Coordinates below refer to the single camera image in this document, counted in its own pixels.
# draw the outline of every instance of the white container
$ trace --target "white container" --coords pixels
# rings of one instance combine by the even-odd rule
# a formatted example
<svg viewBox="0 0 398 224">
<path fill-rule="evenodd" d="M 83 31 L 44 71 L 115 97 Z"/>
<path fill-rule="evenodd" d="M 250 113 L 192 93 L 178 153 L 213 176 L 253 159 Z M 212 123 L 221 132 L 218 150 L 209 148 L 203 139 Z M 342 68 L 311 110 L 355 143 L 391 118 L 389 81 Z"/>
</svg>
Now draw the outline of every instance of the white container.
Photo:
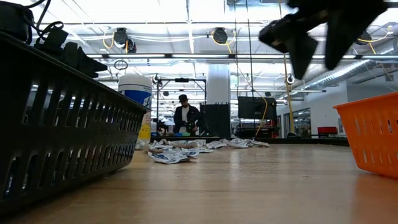
<svg viewBox="0 0 398 224">
<path fill-rule="evenodd" d="M 142 75 L 124 75 L 119 79 L 119 92 L 126 97 L 150 108 L 152 103 L 152 82 Z"/>
<path fill-rule="evenodd" d="M 152 80 L 142 75 L 125 75 L 119 79 L 119 92 L 150 109 Z M 150 111 L 142 119 L 136 149 L 143 149 L 150 141 Z"/>
</svg>

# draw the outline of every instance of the crumpled paper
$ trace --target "crumpled paper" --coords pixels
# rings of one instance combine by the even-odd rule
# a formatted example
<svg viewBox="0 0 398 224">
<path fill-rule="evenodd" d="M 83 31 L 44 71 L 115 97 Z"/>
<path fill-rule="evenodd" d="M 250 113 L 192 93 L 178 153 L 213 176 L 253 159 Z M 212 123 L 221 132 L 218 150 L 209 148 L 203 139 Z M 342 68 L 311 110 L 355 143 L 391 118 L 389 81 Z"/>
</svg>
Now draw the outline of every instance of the crumpled paper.
<svg viewBox="0 0 398 224">
<path fill-rule="evenodd" d="M 148 155 L 156 162 L 175 164 L 190 159 L 197 159 L 196 156 L 198 156 L 199 153 L 199 149 L 163 148 L 154 149 L 152 152 L 148 152 Z"/>
<path fill-rule="evenodd" d="M 197 159 L 199 153 L 214 152 L 214 149 L 219 149 L 224 146 L 229 146 L 238 149 L 244 149 L 253 146 L 270 147 L 268 143 L 259 142 L 252 139 L 222 139 L 220 141 L 213 141 L 206 144 L 206 140 L 197 139 L 194 141 L 166 141 L 162 139 L 153 144 L 146 144 L 145 150 L 148 155 L 156 162 L 164 164 L 175 164 L 180 161 L 187 161 L 190 159 Z"/>
<path fill-rule="evenodd" d="M 234 148 L 238 148 L 238 149 L 244 149 L 244 148 L 253 147 L 253 146 L 270 147 L 270 145 L 268 143 L 259 142 L 259 141 L 255 141 L 252 139 L 235 138 L 230 141 L 227 139 L 223 139 L 222 142 L 227 144 L 227 146 L 229 146 L 229 147 L 234 147 Z"/>
<path fill-rule="evenodd" d="M 227 146 L 222 140 L 221 141 L 212 141 L 211 143 L 206 144 L 208 149 L 218 149 L 221 147 Z"/>
<path fill-rule="evenodd" d="M 206 140 L 204 139 L 196 139 L 193 141 L 169 141 L 169 145 L 173 147 L 179 147 L 184 149 L 193 149 L 196 147 L 202 147 L 206 145 Z"/>
<path fill-rule="evenodd" d="M 160 163 L 163 163 L 163 164 L 176 164 L 178 162 L 183 162 L 183 161 L 189 161 L 191 159 L 196 159 L 196 158 L 191 158 L 191 157 L 188 157 L 186 155 L 179 154 L 179 153 L 153 154 L 151 152 L 148 152 L 148 155 L 154 161 L 160 162 Z"/>
</svg>

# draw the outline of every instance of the person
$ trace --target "person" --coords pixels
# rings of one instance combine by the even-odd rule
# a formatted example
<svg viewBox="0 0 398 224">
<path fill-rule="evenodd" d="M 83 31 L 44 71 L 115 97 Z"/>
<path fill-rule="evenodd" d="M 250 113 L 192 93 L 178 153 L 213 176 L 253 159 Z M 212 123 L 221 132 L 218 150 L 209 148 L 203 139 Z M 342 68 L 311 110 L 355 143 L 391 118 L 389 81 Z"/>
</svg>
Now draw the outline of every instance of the person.
<svg viewBox="0 0 398 224">
<path fill-rule="evenodd" d="M 183 133 L 186 131 L 185 125 L 188 122 L 195 122 L 198 114 L 199 114 L 199 110 L 194 107 L 191 106 L 188 103 L 188 97 L 185 94 L 182 94 L 178 97 L 178 99 L 180 100 L 181 106 L 177 107 L 175 109 L 175 113 L 174 113 L 174 133 Z M 195 125 L 195 127 L 192 129 L 192 132 L 190 133 L 191 136 L 195 136 L 195 132 L 198 129 L 198 126 Z"/>
</svg>

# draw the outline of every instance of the wall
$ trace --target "wall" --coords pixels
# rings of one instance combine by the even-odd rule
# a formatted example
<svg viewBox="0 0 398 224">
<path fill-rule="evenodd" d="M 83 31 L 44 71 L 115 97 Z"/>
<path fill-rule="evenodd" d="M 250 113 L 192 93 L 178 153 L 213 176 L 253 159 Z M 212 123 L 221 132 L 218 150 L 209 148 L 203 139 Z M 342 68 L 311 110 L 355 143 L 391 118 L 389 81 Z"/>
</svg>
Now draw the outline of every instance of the wall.
<svg viewBox="0 0 398 224">
<path fill-rule="evenodd" d="M 374 79 L 358 85 L 347 85 L 348 101 L 393 93 L 398 90 L 398 75 L 394 75 L 393 82 L 386 82 L 384 77 Z"/>
<path fill-rule="evenodd" d="M 318 134 L 318 127 L 322 126 L 338 128 L 338 120 L 340 116 L 337 113 L 337 110 L 333 109 L 333 106 L 348 102 L 346 82 L 339 83 L 337 87 L 325 88 L 325 90 L 326 93 L 310 93 L 305 97 L 304 101 L 292 102 L 293 111 L 305 108 L 311 109 L 312 134 Z M 286 113 L 289 113 L 288 106 L 277 107 L 277 115 L 282 115 L 282 127 L 284 127 L 283 115 Z"/>
</svg>

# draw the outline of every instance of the wooden table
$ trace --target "wooden table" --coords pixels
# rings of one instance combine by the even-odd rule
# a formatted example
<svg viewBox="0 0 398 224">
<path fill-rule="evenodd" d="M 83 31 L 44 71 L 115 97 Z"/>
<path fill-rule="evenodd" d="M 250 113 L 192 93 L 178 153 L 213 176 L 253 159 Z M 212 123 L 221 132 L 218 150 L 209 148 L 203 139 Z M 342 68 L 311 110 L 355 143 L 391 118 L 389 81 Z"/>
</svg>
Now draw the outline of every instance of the wooden table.
<svg viewBox="0 0 398 224">
<path fill-rule="evenodd" d="M 348 147 L 220 149 L 132 164 L 5 223 L 397 223 L 398 180 L 361 171 Z"/>
</svg>

